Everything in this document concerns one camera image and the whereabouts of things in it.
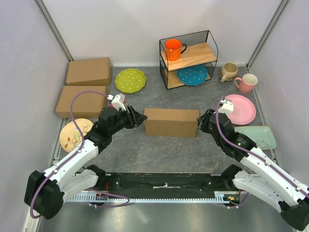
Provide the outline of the large cardboard box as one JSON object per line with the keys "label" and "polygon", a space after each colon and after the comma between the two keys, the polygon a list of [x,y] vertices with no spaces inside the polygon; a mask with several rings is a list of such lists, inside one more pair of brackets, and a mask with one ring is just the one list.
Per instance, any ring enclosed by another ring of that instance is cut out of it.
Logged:
{"label": "large cardboard box", "polygon": [[194,138],[199,110],[145,108],[147,136]]}

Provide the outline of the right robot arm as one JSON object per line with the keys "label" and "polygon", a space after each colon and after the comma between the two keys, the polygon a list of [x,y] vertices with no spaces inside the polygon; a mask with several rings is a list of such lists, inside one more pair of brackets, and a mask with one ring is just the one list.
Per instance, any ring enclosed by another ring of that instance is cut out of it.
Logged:
{"label": "right robot arm", "polygon": [[244,190],[275,208],[283,220],[298,231],[309,224],[309,188],[273,162],[248,136],[236,132],[224,113],[208,109],[197,119],[226,155],[253,170],[258,178],[237,166],[221,178],[226,190]]}

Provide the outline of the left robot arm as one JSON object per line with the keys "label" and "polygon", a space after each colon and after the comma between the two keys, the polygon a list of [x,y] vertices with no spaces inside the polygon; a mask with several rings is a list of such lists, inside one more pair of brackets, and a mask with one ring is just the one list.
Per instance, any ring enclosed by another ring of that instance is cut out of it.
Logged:
{"label": "left robot arm", "polygon": [[102,152],[112,142],[114,134],[123,128],[136,128],[146,119],[147,116],[130,105],[119,110],[106,107],[73,151],[45,171],[35,170],[30,174],[24,197],[24,202],[30,207],[30,216],[51,219],[72,196],[92,187],[103,189],[106,185],[104,176],[90,169],[80,174],[76,172]]}

